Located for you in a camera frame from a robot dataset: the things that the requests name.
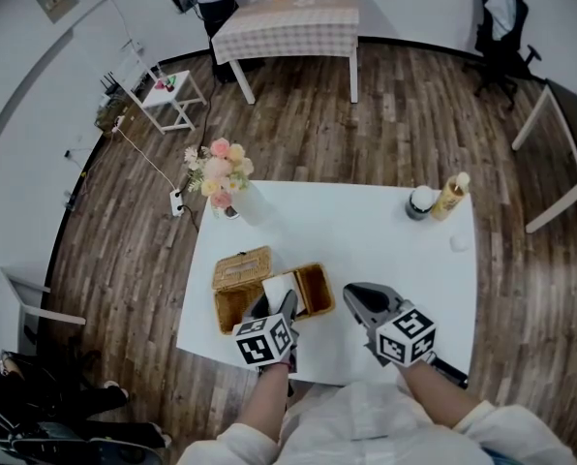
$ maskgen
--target chair leg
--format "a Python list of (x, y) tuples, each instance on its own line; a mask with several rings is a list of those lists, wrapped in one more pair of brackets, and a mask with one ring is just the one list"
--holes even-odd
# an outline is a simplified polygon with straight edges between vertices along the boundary
[(480, 74), (484, 72), (484, 66), (482, 64), (472, 64), (471, 62), (465, 62), (463, 64), (463, 72), (466, 73), (469, 69), (474, 69)]
[(505, 77), (501, 78), (498, 80), (498, 86), (501, 88), (501, 91), (503, 91), (503, 93), (505, 94), (506, 97), (508, 97), (508, 100), (510, 101), (510, 105), (508, 106), (508, 111), (513, 111), (514, 110), (514, 93), (511, 92), (508, 87), (505, 84)]
[(473, 95), (475, 96), (475, 98), (480, 98), (480, 93), (482, 93), (482, 90), (485, 89), (491, 83), (492, 83), (492, 81), (490, 79), (484, 78), (482, 80), (482, 82), (480, 82), (478, 89), (476, 89), (473, 92)]
[(513, 81), (509, 77), (505, 77), (503, 80), (505, 81), (506, 84), (512, 86), (512, 94), (516, 95), (517, 91), (519, 90), (519, 85), (516, 83), (516, 81)]

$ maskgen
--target white sleeve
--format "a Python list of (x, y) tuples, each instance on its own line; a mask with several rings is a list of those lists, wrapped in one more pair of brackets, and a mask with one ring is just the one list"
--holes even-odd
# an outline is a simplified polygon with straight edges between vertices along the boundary
[(517, 405), (496, 408), (483, 401), (454, 430), (524, 465), (577, 465), (572, 451), (549, 427)]
[(177, 465), (271, 465), (280, 448), (267, 436), (243, 423), (234, 423), (216, 441), (189, 445)]

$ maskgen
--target white vase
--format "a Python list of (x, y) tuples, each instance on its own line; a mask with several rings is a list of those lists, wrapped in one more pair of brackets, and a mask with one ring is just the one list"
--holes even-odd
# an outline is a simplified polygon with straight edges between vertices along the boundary
[(245, 190), (232, 195), (232, 208), (250, 226), (259, 226), (268, 216), (268, 202), (252, 182)]

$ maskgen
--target power strip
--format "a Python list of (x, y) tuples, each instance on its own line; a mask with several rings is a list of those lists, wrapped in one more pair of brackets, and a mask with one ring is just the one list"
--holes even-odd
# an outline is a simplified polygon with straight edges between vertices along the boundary
[(185, 211), (183, 209), (183, 197), (178, 190), (170, 192), (170, 205), (172, 206), (172, 215), (179, 217)]

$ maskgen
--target small jar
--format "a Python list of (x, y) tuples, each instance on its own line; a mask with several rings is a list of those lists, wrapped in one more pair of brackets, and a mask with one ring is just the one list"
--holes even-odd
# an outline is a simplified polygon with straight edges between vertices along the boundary
[(434, 202), (433, 190), (428, 186), (418, 186), (411, 192), (405, 210), (410, 219), (421, 221), (428, 217)]

